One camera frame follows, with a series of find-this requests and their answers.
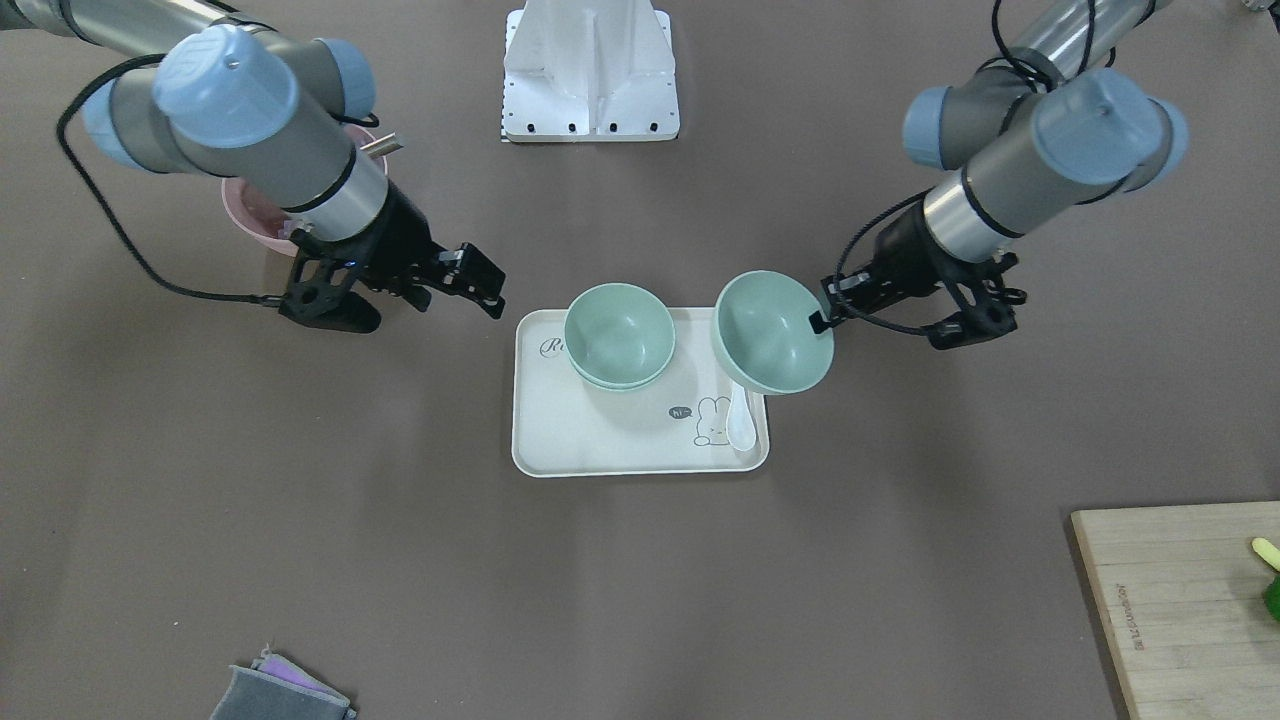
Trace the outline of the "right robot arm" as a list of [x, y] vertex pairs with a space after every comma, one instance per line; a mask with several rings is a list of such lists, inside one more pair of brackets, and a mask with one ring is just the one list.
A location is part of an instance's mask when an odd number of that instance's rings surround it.
[[436, 243], [426, 217], [348, 135], [372, 126], [375, 81], [337, 38], [306, 42], [219, 1], [5, 1], [4, 29], [109, 47], [124, 61], [60, 115], [82, 115], [100, 151], [154, 174], [238, 178], [292, 223], [294, 263], [278, 296], [230, 295], [317, 329], [370, 333], [362, 284], [420, 311], [433, 291], [499, 318], [506, 275], [471, 243]]

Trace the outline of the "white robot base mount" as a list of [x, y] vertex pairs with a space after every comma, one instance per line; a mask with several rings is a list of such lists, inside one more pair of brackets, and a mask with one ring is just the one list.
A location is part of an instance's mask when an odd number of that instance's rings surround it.
[[527, 1], [506, 17], [504, 28], [503, 141], [678, 137], [668, 13], [649, 1]]

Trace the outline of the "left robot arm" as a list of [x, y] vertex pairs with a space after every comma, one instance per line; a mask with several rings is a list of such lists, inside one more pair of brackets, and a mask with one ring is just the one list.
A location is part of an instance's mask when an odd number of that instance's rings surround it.
[[1012, 245], [1069, 208], [1169, 176], [1189, 129], [1170, 102], [1114, 69], [1123, 37], [1161, 1], [1057, 1], [963, 85], [922, 91], [902, 122], [910, 159], [942, 179], [865, 224], [870, 260], [820, 283], [815, 334], [858, 319], [937, 350], [1016, 329]]

